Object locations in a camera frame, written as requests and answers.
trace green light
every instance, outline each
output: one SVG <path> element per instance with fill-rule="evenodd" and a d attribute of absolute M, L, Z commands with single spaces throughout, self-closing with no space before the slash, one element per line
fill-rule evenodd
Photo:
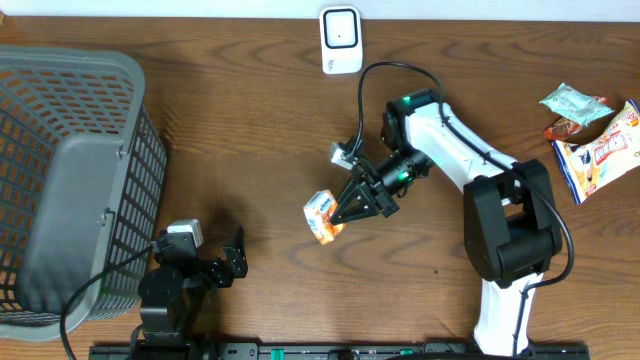
<path fill-rule="evenodd" d="M 400 181 L 404 181 L 408 177 L 409 177 L 409 173 L 406 172 L 406 171 L 401 172 L 400 174 L 398 174 L 398 180 L 400 180 Z"/>

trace brown tabletop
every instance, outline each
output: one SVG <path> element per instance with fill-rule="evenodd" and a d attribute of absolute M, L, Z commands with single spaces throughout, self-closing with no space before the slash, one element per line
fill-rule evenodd
<path fill-rule="evenodd" d="M 458 117 L 502 152 L 537 158 L 573 232 L 569 279 L 536 293 L 536 341 L 585 341 L 593 359 L 640 357 L 639 170 L 573 204 L 541 132 L 555 118 L 538 101 L 562 82 L 610 96 L 620 109 L 640 97 L 640 31 L 634 24 L 364 21 L 365 64 L 406 61 L 444 81 Z M 12 18 L 0 43 L 124 52 L 146 74 L 146 105 L 170 143 L 157 229 L 198 218 L 218 255 L 237 224 L 246 230 L 249 275 L 219 291 L 197 328 L 263 342 L 424 342 L 466 338 L 480 309 L 480 277 L 462 244 L 462 196 L 439 170 L 418 181 L 390 217 L 347 226 L 321 246 L 302 206 L 340 191 L 348 174 L 329 145 L 357 128 L 358 75 L 321 70 L 314 20 Z M 365 82 L 366 151 L 378 140 L 387 100 L 432 86 L 402 69 Z M 605 123 L 590 129 L 601 132 Z M 553 258 L 547 277 L 566 257 Z M 88 322 L 70 335 L 89 346 L 125 343 L 137 310 Z M 0 341 L 0 357 L 65 358 L 60 341 Z"/>

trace gray plastic basket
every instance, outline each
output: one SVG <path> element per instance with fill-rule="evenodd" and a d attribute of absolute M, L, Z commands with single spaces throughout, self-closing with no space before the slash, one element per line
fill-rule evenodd
<path fill-rule="evenodd" d="M 0 46 L 0 337 L 58 337 L 73 292 L 147 246 L 166 152 L 144 92 L 123 54 Z M 90 287 L 67 329 L 127 312 L 146 264 Z"/>

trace white wall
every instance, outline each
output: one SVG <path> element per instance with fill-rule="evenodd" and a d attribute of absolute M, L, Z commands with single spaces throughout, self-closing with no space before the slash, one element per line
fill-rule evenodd
<path fill-rule="evenodd" d="M 316 18 L 336 4 L 364 19 L 640 21 L 640 0 L 0 0 L 7 15 Z"/>

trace small candy packet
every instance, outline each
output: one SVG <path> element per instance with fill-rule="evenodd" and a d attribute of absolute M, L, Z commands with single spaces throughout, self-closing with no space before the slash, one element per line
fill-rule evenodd
<path fill-rule="evenodd" d="M 580 126 L 587 126 L 593 120 L 613 112 L 611 108 L 599 103 L 593 97 L 583 95 L 564 83 L 540 103 Z"/>
<path fill-rule="evenodd" d="M 602 105 L 606 105 L 609 102 L 609 99 L 603 96 L 592 96 L 592 98 Z M 577 134 L 580 130 L 584 128 L 585 126 L 581 126 L 577 122 L 571 121 L 563 116 L 560 119 L 558 119 L 558 121 L 556 121 L 553 125 L 549 126 L 542 133 L 542 136 L 549 141 L 554 141 L 554 140 L 565 141 L 571 135 Z"/>
<path fill-rule="evenodd" d="M 576 204 L 640 165 L 639 122 L 638 104 L 629 100 L 604 133 L 591 143 L 551 143 Z"/>
<path fill-rule="evenodd" d="M 338 202 L 331 191 L 318 191 L 304 206 L 304 216 L 320 244 L 325 245 L 333 240 L 344 229 L 345 224 L 331 224 L 331 215 L 338 208 Z"/>

